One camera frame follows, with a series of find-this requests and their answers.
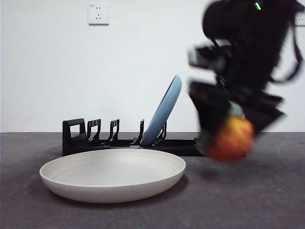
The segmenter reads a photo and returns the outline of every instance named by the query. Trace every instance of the table surface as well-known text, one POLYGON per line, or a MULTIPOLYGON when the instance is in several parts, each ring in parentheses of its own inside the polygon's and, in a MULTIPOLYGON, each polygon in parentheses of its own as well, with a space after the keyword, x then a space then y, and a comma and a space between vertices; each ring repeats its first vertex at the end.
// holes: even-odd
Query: table surface
POLYGON ((1 228, 305 228, 304 149, 305 133, 262 134, 239 163, 183 157, 185 174, 168 191, 129 203, 90 204, 57 196, 40 179, 40 167, 61 157, 61 133, 4 133, 1 228))

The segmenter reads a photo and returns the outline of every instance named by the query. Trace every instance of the dish rack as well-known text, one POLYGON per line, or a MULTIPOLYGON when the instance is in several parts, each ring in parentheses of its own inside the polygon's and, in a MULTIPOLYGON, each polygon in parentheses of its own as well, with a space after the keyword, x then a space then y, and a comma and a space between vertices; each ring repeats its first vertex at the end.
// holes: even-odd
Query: dish rack
POLYGON ((107 139, 100 139, 101 119, 89 121, 87 123, 87 133, 85 121, 81 119, 73 119, 62 122, 62 156, 68 156, 76 153, 118 148, 137 148, 152 149, 164 151, 177 156, 203 156, 196 144, 196 138, 187 139, 166 139, 167 123, 162 128, 159 136, 154 143, 148 146, 141 146, 140 141, 144 134, 144 119, 140 122, 140 131, 138 137, 134 139, 119 139, 120 120, 116 119, 110 122, 110 134, 107 139), (72 135, 71 126, 79 125, 79 133, 72 135), (92 127, 97 126, 97 133, 91 137, 92 127))

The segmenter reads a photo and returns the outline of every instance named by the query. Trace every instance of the wall outlet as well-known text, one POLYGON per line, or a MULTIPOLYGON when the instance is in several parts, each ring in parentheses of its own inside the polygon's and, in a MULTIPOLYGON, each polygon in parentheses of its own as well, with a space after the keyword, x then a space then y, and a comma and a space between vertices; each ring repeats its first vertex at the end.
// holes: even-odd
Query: wall outlet
POLYGON ((305 13, 299 12, 295 15, 295 25, 305 25, 305 13))
POLYGON ((109 25, 109 5, 90 4, 88 6, 89 25, 109 25))

